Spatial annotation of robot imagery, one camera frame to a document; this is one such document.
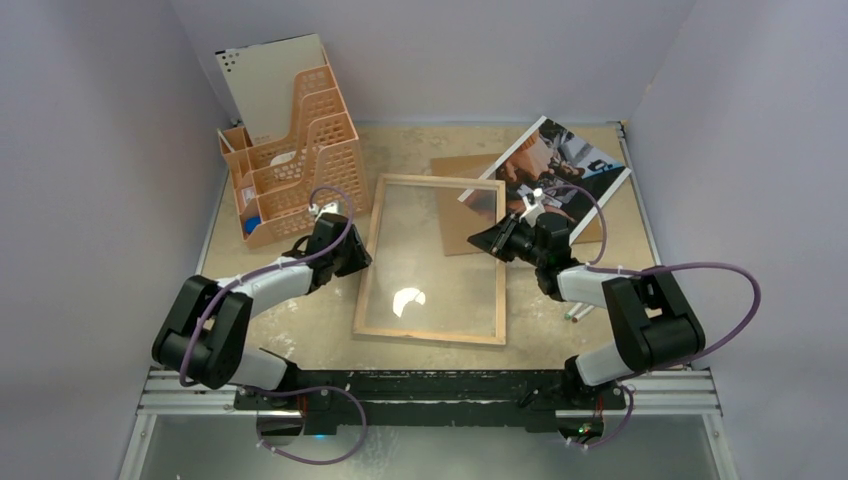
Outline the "brown cardboard backing board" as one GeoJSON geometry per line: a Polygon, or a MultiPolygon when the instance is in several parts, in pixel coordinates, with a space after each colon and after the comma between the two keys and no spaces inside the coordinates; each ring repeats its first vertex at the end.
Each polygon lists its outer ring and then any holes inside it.
{"type": "MultiPolygon", "coordinates": [[[[498,158],[497,154],[438,157],[430,161],[430,167],[435,176],[471,178],[484,172],[498,158]]],[[[574,184],[586,189],[594,198],[599,199],[607,192],[621,171],[621,168],[617,168],[587,177],[584,168],[562,163],[556,155],[547,161],[540,162],[524,154],[518,154],[498,167],[495,177],[506,182],[507,205],[519,207],[520,195],[524,187],[547,189],[574,184]]],[[[475,253],[477,250],[467,242],[467,237],[495,223],[489,191],[483,193],[481,212],[457,201],[456,196],[457,193],[453,190],[446,190],[436,195],[443,253],[447,256],[475,253]]],[[[545,205],[552,212],[564,212],[575,224],[579,224],[593,211],[592,204],[573,190],[557,191],[553,198],[545,200],[545,205]]]]}

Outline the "printed photo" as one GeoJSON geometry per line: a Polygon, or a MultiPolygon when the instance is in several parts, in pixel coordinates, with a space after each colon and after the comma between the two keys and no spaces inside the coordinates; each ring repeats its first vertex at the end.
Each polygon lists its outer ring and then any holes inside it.
{"type": "Polygon", "coordinates": [[[604,205],[631,170],[575,131],[541,117],[504,153],[469,173],[505,184],[508,214],[523,214],[525,198],[542,191],[545,210],[568,220],[571,240],[591,243],[602,238],[595,206],[604,205]]]}

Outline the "white wooden picture frame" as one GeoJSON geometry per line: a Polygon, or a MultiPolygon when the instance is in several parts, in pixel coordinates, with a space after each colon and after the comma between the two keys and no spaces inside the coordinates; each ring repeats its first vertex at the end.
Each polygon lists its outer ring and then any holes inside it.
{"type": "MultiPolygon", "coordinates": [[[[378,228],[380,226],[381,208],[384,199],[385,188],[390,183],[411,186],[426,186],[426,187],[445,187],[445,188],[462,188],[464,191],[459,196],[459,201],[471,207],[475,211],[479,211],[481,205],[481,191],[491,190],[496,192],[497,201],[494,212],[495,223],[505,213],[505,185],[497,180],[482,180],[469,178],[455,177],[440,177],[426,175],[411,175],[411,174],[382,174],[378,178],[374,205],[370,220],[367,251],[371,255],[375,252],[378,236],[378,228]]],[[[415,330],[402,329],[373,329],[368,328],[364,324],[364,317],[367,310],[367,301],[370,290],[370,280],[368,278],[368,267],[362,274],[357,303],[355,307],[353,319],[353,332],[361,336],[374,336],[391,338],[398,340],[415,340],[425,342],[440,342],[440,343],[459,343],[469,345],[486,345],[486,346],[503,346],[507,339],[507,322],[506,322],[506,267],[503,262],[496,260],[497,263],[497,309],[496,309],[496,325],[495,333],[491,337],[487,336],[472,336],[472,335],[456,335],[456,334],[439,334],[435,332],[422,332],[415,330]]]]}

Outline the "clear acrylic sheet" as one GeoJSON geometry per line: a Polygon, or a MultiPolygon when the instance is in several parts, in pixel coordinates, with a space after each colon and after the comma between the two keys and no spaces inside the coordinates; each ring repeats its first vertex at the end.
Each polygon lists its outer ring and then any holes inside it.
{"type": "Polygon", "coordinates": [[[443,253],[436,195],[462,188],[390,183],[385,188],[364,324],[491,337],[497,263],[486,253],[443,253]]]}

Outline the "orange plastic file organizer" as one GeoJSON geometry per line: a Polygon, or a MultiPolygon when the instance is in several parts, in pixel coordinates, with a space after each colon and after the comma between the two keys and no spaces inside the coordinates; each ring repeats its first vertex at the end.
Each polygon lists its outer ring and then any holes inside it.
{"type": "Polygon", "coordinates": [[[360,138],[330,63],[295,76],[289,133],[253,144],[247,129],[222,132],[219,148],[229,170],[243,243],[257,249],[311,227],[311,198],[333,201],[347,194],[354,214],[371,208],[360,138]],[[244,221],[259,216],[251,235],[244,221]]]}

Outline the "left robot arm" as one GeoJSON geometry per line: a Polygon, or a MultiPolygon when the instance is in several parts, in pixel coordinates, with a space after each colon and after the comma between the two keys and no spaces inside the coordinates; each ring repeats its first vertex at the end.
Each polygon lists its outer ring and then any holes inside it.
{"type": "Polygon", "coordinates": [[[298,382],[286,374],[292,364],[247,347],[250,321],[370,263],[352,221],[323,213],[310,235],[264,267],[218,280],[202,275],[186,279],[155,337],[152,358],[179,373],[184,386],[252,387],[272,408],[287,408],[298,395],[298,382]]]}

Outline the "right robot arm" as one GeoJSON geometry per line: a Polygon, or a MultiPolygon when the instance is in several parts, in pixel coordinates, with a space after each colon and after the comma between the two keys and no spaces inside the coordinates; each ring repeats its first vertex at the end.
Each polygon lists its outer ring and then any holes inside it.
{"type": "Polygon", "coordinates": [[[468,238],[500,261],[532,265],[541,292],[552,300],[606,310],[612,341],[564,363],[561,392],[569,404],[584,407],[601,385],[704,350],[703,328],[672,274],[592,271],[573,257],[569,238],[568,220],[554,213],[533,224],[510,214],[468,238]]]}

